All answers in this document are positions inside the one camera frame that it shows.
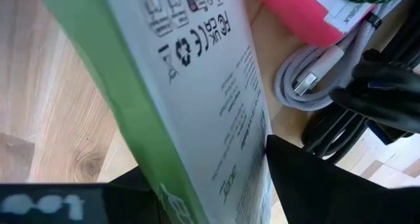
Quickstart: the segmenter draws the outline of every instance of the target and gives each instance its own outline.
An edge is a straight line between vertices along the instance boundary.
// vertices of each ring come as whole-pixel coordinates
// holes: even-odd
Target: ce mark
[[[205,49],[205,51],[207,51],[207,50],[209,50],[209,39],[207,38],[207,34],[205,33],[203,27],[201,27],[201,26],[198,26],[198,30],[200,30],[205,37],[205,47],[204,47],[204,49]],[[201,37],[197,33],[197,31],[195,31],[193,29],[190,30],[190,33],[191,33],[191,35],[194,35],[196,37],[195,43],[199,47],[197,55],[200,57],[202,52],[203,52],[203,43],[201,42]]]

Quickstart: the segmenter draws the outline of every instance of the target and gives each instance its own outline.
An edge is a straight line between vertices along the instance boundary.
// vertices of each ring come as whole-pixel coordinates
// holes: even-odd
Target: pink object
[[[343,27],[345,18],[358,18],[352,20],[350,24],[353,28],[360,19],[370,10],[370,6],[365,8],[358,7],[356,12],[363,13],[355,16],[349,16],[355,5],[345,4],[342,0],[262,0],[270,10],[275,13],[282,22],[289,27],[302,41],[319,47],[328,47],[338,42],[349,31],[348,26]],[[326,16],[334,12],[333,16],[340,15],[337,21],[330,22]]]

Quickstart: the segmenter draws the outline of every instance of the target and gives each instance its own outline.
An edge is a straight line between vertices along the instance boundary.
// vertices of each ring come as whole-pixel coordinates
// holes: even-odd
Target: label sticker
[[[352,3],[347,0],[317,0],[328,14],[324,20],[340,32],[349,32],[373,7],[370,3]]]

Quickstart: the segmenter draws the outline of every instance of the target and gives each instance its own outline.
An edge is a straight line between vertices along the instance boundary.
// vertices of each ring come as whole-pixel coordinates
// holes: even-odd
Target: white cable
[[[383,19],[401,0],[393,0],[389,3],[377,5],[372,13]],[[274,79],[274,94],[277,99],[285,106],[296,108],[304,111],[319,110],[332,103],[328,93],[335,87],[346,87],[351,80],[351,71],[359,63],[360,57],[371,39],[375,28],[367,21],[361,22],[350,33],[348,33],[337,46],[342,49],[345,54],[336,63],[335,67],[337,75],[332,82],[329,82],[323,89],[316,93],[305,93],[302,90],[299,95],[296,88],[293,88],[294,81],[300,77],[301,80],[307,79],[319,81],[326,72],[322,70],[320,77],[316,77],[316,73],[310,75],[313,69],[311,67],[318,59],[328,51],[328,48],[319,48],[313,46],[305,46],[293,53],[280,66]]]

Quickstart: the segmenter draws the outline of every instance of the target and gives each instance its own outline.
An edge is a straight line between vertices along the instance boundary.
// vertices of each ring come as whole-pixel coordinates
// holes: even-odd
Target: certification symbols
[[[178,75],[177,70],[172,65],[171,50],[168,44],[166,44],[165,46],[161,47],[157,51],[159,52],[160,57],[166,64],[166,68],[167,68],[168,76],[169,76],[169,83],[171,83],[172,79],[174,79]]]
[[[181,60],[182,65],[187,67],[191,63],[191,47],[185,37],[178,39],[175,44],[177,47],[177,57]]]
[[[138,0],[149,28],[159,37],[189,23],[182,0]]]

